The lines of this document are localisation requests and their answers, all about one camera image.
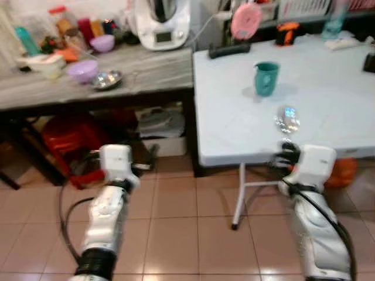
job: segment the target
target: tiled floor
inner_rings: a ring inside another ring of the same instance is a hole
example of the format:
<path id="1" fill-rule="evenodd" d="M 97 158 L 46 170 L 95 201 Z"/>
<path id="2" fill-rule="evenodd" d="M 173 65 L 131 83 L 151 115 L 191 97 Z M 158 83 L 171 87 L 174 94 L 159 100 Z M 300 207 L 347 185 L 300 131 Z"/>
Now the tiled floor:
<path id="1" fill-rule="evenodd" d="M 248 177 L 261 180 L 249 172 Z M 75 264 L 59 234 L 58 188 L 30 168 L 19 191 L 0 186 L 0 281 L 64 281 Z M 240 229 L 230 230 L 237 170 L 194 179 L 188 157 L 160 159 L 131 197 L 115 281 L 302 281 L 288 201 L 273 187 L 248 189 Z M 94 196 L 66 189 L 64 207 Z M 361 162 L 346 190 L 326 193 L 354 242 L 358 281 L 375 280 L 375 165 Z M 79 247 L 87 206 L 71 218 Z"/>

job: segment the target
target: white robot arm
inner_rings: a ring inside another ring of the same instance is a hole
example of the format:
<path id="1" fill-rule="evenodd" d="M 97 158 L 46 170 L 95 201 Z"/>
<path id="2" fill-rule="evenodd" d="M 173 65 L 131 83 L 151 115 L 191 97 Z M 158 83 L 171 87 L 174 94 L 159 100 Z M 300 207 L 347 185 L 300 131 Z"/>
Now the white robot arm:
<path id="1" fill-rule="evenodd" d="M 291 144 L 287 154 L 298 162 L 292 163 L 295 164 L 293 171 L 279 182 L 278 187 L 293 203 L 293 228 L 306 280 L 353 280 L 355 263 L 350 237 L 322 195 L 336 152 L 326 147 L 305 145 L 293 155 L 290 147 Z"/>
<path id="2" fill-rule="evenodd" d="M 91 203 L 90 223 L 86 230 L 82 255 L 75 275 L 69 279 L 70 281 L 112 279 L 121 247 L 129 195 L 139 185 L 139 178 L 131 169 L 129 146 L 102 146 L 100 160 L 109 185 Z"/>

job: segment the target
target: metal plate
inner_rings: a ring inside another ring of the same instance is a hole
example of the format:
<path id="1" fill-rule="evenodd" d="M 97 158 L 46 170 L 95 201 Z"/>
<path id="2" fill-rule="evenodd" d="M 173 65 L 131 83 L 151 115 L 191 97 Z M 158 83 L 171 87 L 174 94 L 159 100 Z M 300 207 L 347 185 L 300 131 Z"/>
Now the metal plate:
<path id="1" fill-rule="evenodd" d="M 286 135 L 290 135 L 298 131 L 300 121 L 298 119 L 297 110 L 294 107 L 281 107 L 275 116 L 276 126 Z"/>
<path id="2" fill-rule="evenodd" d="M 108 90 L 116 87 L 122 80 L 122 73 L 118 70 L 99 72 L 91 81 L 95 90 Z"/>

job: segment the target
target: pink fan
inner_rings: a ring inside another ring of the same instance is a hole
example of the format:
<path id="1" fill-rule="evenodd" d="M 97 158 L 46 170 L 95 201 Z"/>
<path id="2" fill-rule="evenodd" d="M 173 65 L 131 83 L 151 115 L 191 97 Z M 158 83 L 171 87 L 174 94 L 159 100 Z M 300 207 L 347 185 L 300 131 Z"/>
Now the pink fan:
<path id="1" fill-rule="evenodd" d="M 255 3 L 247 3 L 238 7 L 235 11 L 230 31 L 238 40 L 247 40 L 257 31 L 262 20 L 262 12 Z"/>

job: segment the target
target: purple bowl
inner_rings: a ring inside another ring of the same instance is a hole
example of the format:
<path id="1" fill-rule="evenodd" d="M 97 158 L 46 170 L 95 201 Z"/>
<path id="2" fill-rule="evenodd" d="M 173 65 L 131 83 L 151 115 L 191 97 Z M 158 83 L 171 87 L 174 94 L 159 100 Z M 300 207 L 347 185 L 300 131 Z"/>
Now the purple bowl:
<path id="1" fill-rule="evenodd" d="M 109 52 L 115 46 L 115 36 L 102 35 L 90 40 L 90 45 L 98 52 Z"/>
<path id="2" fill-rule="evenodd" d="M 96 60 L 83 60 L 71 64 L 68 69 L 68 75 L 81 84 L 91 81 L 99 72 L 98 62 Z"/>

